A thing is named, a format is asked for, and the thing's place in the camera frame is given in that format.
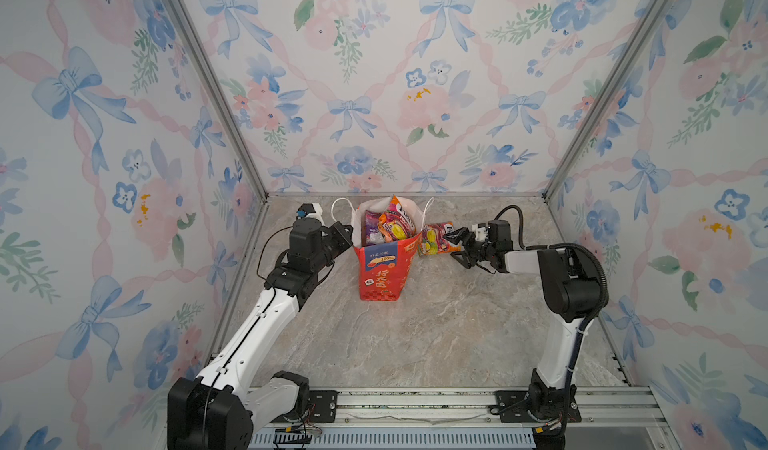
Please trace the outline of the pink yellow Fox's candy bag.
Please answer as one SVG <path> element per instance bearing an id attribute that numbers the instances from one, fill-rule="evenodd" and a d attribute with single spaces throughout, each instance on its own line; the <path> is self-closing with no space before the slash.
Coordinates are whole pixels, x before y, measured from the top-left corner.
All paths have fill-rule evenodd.
<path id="1" fill-rule="evenodd" d="M 446 239 L 446 235 L 453 230 L 454 226 L 451 222 L 425 224 L 421 233 L 419 255 L 424 257 L 460 251 L 459 245 Z"/>

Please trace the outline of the orange snack bag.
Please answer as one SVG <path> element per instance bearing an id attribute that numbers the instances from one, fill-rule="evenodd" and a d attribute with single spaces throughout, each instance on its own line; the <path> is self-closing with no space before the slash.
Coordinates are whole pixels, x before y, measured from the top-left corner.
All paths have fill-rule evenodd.
<path id="1" fill-rule="evenodd" d="M 378 229 L 386 243 L 404 241 L 416 235 L 416 225 L 397 196 L 390 199 L 387 209 L 379 216 Z"/>

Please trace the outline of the red pink paper bag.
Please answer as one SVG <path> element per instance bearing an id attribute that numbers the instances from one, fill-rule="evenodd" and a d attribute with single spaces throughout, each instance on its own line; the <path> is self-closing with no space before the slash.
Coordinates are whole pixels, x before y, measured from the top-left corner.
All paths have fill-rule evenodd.
<path id="1" fill-rule="evenodd" d="M 430 198 L 423 208 L 407 198 L 398 197 L 397 206 L 394 196 L 378 200 L 368 200 L 355 207 L 348 198 L 337 198 L 331 205 L 331 218 L 335 207 L 345 202 L 351 210 L 353 228 L 353 250 L 359 261 L 359 297 L 362 301 L 392 302 L 397 301 L 406 286 L 413 259 L 419 247 L 421 233 L 426 223 L 427 212 L 434 199 Z M 398 208 L 415 225 L 414 235 L 378 245 L 364 246 L 366 237 L 366 214 L 383 214 Z"/>

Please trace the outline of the purple Fox's candy bag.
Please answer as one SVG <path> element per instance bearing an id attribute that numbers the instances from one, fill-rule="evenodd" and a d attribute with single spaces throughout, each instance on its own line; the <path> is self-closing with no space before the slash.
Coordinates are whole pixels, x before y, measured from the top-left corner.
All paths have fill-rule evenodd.
<path id="1" fill-rule="evenodd" d="M 382 214 L 366 211 L 364 216 L 363 243 L 365 246 L 381 245 L 386 242 L 379 228 Z"/>

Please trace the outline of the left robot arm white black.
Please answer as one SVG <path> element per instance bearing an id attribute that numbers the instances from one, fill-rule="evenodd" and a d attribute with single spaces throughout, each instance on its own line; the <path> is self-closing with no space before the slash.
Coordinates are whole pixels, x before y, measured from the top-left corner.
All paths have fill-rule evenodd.
<path id="1" fill-rule="evenodd" d="M 252 381 L 279 335 L 320 285 L 320 273 L 353 246 L 353 229 L 296 220 L 289 247 L 266 276 L 246 321 L 194 378 L 180 378 L 167 397 L 169 449 L 246 449 L 256 431 L 309 413 L 309 381 L 280 371 L 259 387 Z"/>

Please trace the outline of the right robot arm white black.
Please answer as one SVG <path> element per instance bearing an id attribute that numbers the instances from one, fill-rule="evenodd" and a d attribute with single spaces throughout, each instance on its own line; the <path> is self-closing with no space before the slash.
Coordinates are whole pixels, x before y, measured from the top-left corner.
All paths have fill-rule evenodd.
<path id="1" fill-rule="evenodd" d="M 452 257 L 464 268 L 491 274 L 532 274 L 541 278 L 550 312 L 547 340 L 520 403 L 500 400 L 490 412 L 499 417 L 524 413 L 535 421 L 566 422 L 575 409 L 573 377 L 587 330 L 607 305 L 607 276 L 594 252 L 561 243 L 516 250 L 511 227 L 492 220 L 446 235 L 460 248 Z"/>

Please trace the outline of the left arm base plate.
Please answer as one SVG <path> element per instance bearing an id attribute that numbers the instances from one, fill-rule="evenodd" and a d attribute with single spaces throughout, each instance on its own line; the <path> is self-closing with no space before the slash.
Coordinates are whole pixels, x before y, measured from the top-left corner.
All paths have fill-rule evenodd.
<path id="1" fill-rule="evenodd" d="M 299 395 L 293 410 L 272 420 L 276 424 L 334 423 L 337 415 L 339 392 L 336 390 L 309 390 Z"/>

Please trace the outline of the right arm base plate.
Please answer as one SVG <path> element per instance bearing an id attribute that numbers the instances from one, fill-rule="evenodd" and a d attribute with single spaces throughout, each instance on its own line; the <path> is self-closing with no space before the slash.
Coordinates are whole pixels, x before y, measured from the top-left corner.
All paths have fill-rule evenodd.
<path id="1" fill-rule="evenodd" d="M 562 418 L 565 391 L 555 390 L 531 396 L 527 390 L 499 390 L 494 393 L 495 403 L 488 407 L 491 415 L 502 423 L 552 424 Z"/>

